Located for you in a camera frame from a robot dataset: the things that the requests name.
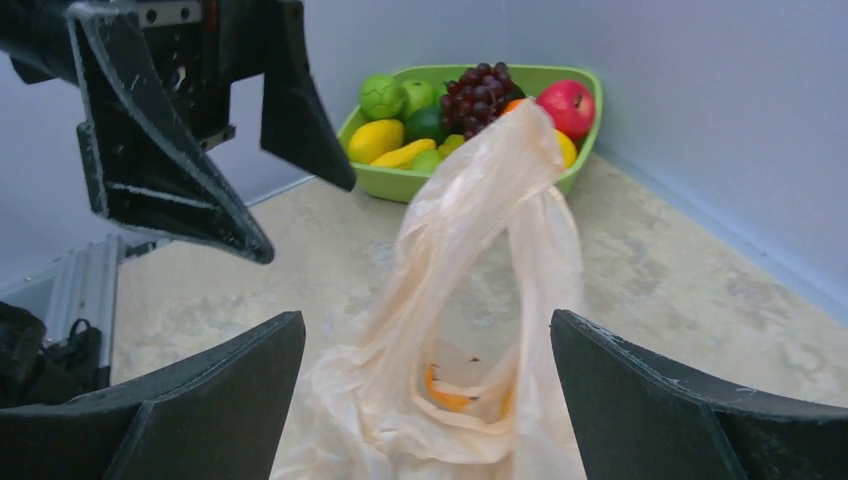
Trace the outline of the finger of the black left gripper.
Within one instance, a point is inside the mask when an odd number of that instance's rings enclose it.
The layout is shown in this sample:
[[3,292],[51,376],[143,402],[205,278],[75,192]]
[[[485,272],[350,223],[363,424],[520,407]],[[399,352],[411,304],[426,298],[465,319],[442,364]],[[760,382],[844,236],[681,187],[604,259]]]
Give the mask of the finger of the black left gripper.
[[344,191],[352,191],[356,174],[310,73],[303,3],[269,1],[264,19],[261,148]]
[[66,18],[93,211],[131,230],[270,263],[272,242],[163,88],[136,8],[73,3]]

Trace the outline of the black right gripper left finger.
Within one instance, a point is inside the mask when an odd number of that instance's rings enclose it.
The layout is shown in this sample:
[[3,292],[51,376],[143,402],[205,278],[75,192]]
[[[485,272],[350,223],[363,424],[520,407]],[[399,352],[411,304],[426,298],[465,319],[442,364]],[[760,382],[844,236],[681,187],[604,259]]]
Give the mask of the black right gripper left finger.
[[5,479],[266,479],[305,346],[283,312],[216,346],[59,405],[1,413]]

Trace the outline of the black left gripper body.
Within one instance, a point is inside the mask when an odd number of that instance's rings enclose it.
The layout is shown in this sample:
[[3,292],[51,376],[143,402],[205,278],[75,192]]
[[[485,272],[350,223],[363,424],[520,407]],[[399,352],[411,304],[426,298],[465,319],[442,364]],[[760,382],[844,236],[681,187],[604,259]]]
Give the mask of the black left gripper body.
[[166,138],[182,122],[203,150],[228,141],[232,83],[264,70],[268,1],[4,1],[1,49],[29,85],[77,87],[83,153],[138,153],[155,144],[134,114],[156,92]]

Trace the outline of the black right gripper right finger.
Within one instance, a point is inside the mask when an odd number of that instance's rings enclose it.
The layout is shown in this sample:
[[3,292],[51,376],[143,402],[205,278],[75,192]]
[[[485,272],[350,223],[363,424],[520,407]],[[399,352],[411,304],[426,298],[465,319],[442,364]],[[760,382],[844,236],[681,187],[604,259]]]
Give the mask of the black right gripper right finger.
[[591,479],[843,479],[847,411],[738,385],[568,310],[550,338]]

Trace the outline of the translucent orange plastic bag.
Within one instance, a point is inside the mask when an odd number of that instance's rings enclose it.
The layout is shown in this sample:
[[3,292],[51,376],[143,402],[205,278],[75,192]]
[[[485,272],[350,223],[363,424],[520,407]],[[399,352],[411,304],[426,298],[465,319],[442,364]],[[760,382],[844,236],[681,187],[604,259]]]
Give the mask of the translucent orange plastic bag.
[[582,479],[550,339],[584,307],[550,116],[522,101],[410,202],[375,301],[299,378],[276,479]]

